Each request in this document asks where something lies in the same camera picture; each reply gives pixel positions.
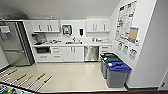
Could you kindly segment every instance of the gray floor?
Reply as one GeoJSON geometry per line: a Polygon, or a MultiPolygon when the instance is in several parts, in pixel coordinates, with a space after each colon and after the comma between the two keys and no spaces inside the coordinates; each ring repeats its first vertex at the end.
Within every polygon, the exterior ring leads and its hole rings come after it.
{"type": "Polygon", "coordinates": [[[16,82],[18,85],[31,75],[31,78],[22,87],[26,88],[31,82],[36,80],[38,76],[45,73],[45,76],[37,81],[30,89],[35,90],[44,80],[52,76],[52,78],[39,90],[39,92],[89,92],[89,91],[127,91],[122,88],[108,88],[106,80],[103,79],[100,71],[100,62],[92,63],[38,63],[37,65],[27,67],[14,67],[7,70],[10,72],[17,69],[17,72],[11,74],[10,83],[16,78],[27,74],[26,77],[16,82]]]}

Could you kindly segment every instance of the paper towel dispenser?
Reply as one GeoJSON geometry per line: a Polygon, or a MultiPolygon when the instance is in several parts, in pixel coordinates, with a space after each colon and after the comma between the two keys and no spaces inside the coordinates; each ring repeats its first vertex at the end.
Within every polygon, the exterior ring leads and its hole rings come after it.
{"type": "Polygon", "coordinates": [[[62,29],[63,29],[63,34],[69,34],[71,35],[72,34],[72,26],[71,25],[63,25],[62,26],[62,29]]]}

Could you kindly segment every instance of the dishwasher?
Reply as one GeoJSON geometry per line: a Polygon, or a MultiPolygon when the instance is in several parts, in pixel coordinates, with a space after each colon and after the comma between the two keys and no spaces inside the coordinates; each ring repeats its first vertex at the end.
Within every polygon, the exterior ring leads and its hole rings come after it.
{"type": "Polygon", "coordinates": [[[99,46],[85,46],[85,62],[99,60],[99,46]]]}

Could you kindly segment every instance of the microwave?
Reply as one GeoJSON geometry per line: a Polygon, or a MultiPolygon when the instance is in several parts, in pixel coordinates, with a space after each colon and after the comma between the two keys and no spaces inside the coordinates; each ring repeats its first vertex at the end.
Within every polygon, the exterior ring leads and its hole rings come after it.
{"type": "Polygon", "coordinates": [[[50,53],[50,47],[35,47],[38,54],[50,53]]]}

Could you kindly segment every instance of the bulletin board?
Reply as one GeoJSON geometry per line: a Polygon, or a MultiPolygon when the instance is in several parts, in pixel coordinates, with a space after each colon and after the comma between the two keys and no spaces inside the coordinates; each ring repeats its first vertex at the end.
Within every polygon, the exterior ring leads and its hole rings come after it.
{"type": "Polygon", "coordinates": [[[119,10],[115,40],[123,44],[128,42],[136,3],[137,1],[131,2],[119,10]]]}

